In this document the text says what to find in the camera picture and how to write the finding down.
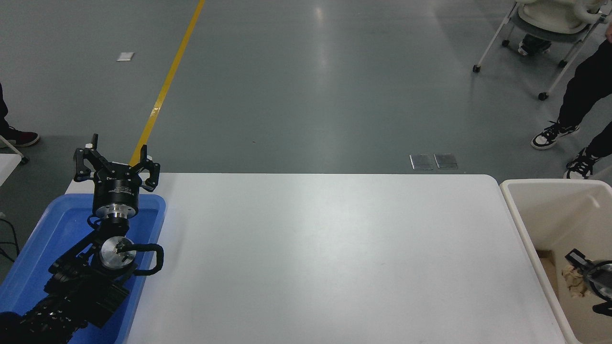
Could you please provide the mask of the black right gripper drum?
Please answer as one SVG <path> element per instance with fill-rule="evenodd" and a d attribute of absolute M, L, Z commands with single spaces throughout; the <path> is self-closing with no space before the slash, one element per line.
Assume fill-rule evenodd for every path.
<path fill-rule="evenodd" d="M 598 298 L 605 299 L 604 262 L 588 262 L 585 268 L 585 281 L 593 294 Z"/>

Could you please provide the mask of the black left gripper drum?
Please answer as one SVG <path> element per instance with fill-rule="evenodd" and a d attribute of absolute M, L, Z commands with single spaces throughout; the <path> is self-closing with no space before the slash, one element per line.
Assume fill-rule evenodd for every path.
<path fill-rule="evenodd" d="M 110 170 L 94 172 L 93 209 L 112 204 L 126 205 L 136 210 L 139 205 L 139 189 L 142 179 L 127 165 L 115 165 Z"/>

